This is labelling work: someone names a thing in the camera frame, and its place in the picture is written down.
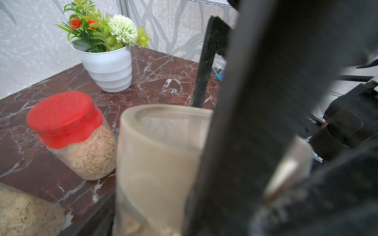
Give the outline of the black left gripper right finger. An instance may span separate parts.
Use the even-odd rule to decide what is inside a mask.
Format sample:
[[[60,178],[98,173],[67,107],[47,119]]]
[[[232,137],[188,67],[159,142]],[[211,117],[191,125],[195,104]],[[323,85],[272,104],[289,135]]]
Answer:
[[[375,236],[378,143],[318,162],[309,116],[378,46],[377,1],[231,1],[239,12],[185,236]]]

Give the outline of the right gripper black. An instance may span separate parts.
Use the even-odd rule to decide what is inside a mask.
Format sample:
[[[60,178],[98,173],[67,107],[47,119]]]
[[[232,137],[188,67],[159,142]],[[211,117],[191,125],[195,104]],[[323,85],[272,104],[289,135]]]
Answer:
[[[318,162],[366,143],[378,142],[378,81],[359,84],[340,96],[324,112],[324,123],[307,139]]]

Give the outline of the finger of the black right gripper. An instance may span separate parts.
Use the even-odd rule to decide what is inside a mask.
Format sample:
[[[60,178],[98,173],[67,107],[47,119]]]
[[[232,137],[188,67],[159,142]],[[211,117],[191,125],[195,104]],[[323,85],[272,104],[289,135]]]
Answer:
[[[231,27],[220,17],[209,18],[192,94],[192,107],[203,106],[215,55],[225,56],[230,32]]]

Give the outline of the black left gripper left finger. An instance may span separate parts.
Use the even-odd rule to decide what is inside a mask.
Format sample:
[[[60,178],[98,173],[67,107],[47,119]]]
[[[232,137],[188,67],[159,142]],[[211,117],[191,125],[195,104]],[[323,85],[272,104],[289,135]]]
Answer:
[[[112,236],[116,189],[113,188],[59,236]]]

